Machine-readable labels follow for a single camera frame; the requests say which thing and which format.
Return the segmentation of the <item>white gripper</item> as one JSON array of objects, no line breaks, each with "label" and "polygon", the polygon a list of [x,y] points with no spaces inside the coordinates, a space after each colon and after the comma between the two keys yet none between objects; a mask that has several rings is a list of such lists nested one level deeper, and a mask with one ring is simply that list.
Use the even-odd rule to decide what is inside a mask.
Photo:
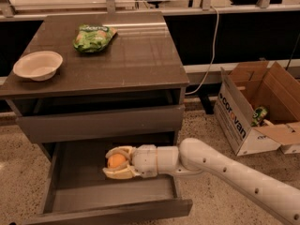
[{"label": "white gripper", "polygon": [[153,145],[142,145],[136,150],[132,146],[118,146],[111,149],[105,156],[108,159],[113,154],[122,154],[132,165],[125,164],[118,168],[103,168],[108,178],[123,180],[136,176],[142,178],[156,177],[158,175],[157,148]]}]

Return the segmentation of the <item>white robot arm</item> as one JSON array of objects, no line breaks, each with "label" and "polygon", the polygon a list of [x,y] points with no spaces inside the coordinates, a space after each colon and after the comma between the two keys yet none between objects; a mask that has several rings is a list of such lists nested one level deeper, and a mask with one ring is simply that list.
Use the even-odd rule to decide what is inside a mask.
[{"label": "white robot arm", "polygon": [[177,146],[118,146],[103,172],[111,179],[196,176],[208,172],[259,205],[284,225],[300,225],[300,190],[234,161],[205,142],[186,138]]}]

